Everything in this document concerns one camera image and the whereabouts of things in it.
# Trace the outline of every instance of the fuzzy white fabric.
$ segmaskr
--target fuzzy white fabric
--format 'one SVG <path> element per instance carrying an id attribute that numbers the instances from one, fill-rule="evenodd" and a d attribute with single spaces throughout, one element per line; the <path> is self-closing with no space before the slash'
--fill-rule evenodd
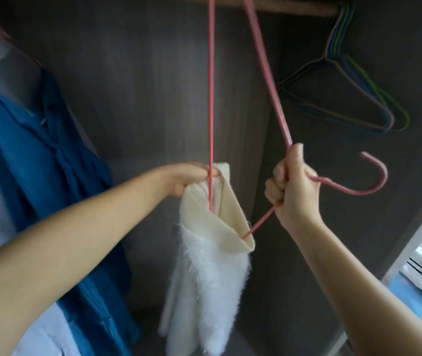
<path id="1" fill-rule="evenodd" d="M 222 176 L 213 185 L 213 212 L 207 182 L 188 186 L 179 208 L 182 245 L 158 329 L 167 356 L 189 356 L 199 345 L 211 356 L 224 352 L 250 269 L 255 242 L 241 238 L 249 225 L 229 165 L 214 166 Z"/>

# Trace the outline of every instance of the wardrobe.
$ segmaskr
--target wardrobe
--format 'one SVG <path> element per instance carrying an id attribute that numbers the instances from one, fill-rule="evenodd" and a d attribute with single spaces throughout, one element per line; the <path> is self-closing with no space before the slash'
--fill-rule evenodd
<path id="1" fill-rule="evenodd" d="M 318 0 L 331 3 L 350 0 Z M 334 18 L 259 13 L 276 79 L 321 55 Z M 0 23 L 59 83 L 115 184 L 152 167 L 208 160 L 207 10 L 181 0 L 0 0 Z M 284 101 L 295 142 L 318 173 L 352 188 L 377 176 L 357 154 L 389 169 L 379 192 L 354 197 L 322 187 L 323 218 L 382 277 L 422 222 L 422 0 L 356 0 L 343 50 L 412 117 L 400 133 L 371 133 L 309 116 Z M 216 17 L 215 140 L 218 162 L 249 221 L 270 205 L 264 182 L 285 144 L 263 81 L 247 18 Z M 374 113 L 331 67 L 296 89 L 358 117 Z M 157 317 L 179 240 L 178 201 L 166 200 L 123 240 L 132 269 L 126 302 L 144 332 L 135 355 L 160 355 Z M 274 216 L 254 234 L 252 271 L 229 355 L 326 355 L 342 330 L 296 245 Z"/>

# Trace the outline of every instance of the closet floor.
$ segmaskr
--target closet floor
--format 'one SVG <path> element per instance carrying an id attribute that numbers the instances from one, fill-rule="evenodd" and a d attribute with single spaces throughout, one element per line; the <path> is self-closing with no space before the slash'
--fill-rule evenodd
<path id="1" fill-rule="evenodd" d="M 142 330 L 142 338 L 132 347 L 133 356 L 164 356 L 165 340 L 158 336 L 156 330 L 160 322 L 161 307 L 146 309 L 133 314 Z M 191 356 L 201 356 L 196 350 Z M 222 356 L 256 356 L 246 339 L 234 329 Z"/>

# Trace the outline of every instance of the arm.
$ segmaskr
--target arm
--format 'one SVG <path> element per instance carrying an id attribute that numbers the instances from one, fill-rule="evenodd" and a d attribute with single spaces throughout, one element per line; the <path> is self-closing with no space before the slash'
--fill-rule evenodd
<path id="1" fill-rule="evenodd" d="M 0 248 L 0 355 L 81 281 L 165 197 L 180 197 L 207 170 L 184 163 L 159 167 L 72 205 Z"/>
<path id="2" fill-rule="evenodd" d="M 288 171 L 285 181 L 284 165 Z M 303 145 L 295 145 L 267 180 L 276 210 L 361 356 L 422 355 L 422 321 L 377 280 L 321 220 L 320 184 L 303 161 Z"/>

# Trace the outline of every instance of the wooden rod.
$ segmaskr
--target wooden rod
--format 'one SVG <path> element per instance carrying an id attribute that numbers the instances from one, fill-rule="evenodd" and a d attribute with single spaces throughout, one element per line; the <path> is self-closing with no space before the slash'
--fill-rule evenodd
<path id="1" fill-rule="evenodd" d="M 207 3 L 208 0 L 185 0 L 196 3 Z M 275 12 L 302 16 L 334 17 L 339 8 L 336 4 L 297 1 L 297 0 L 254 0 L 258 11 Z M 243 7 L 242 0 L 216 0 L 216 5 L 228 7 Z"/>

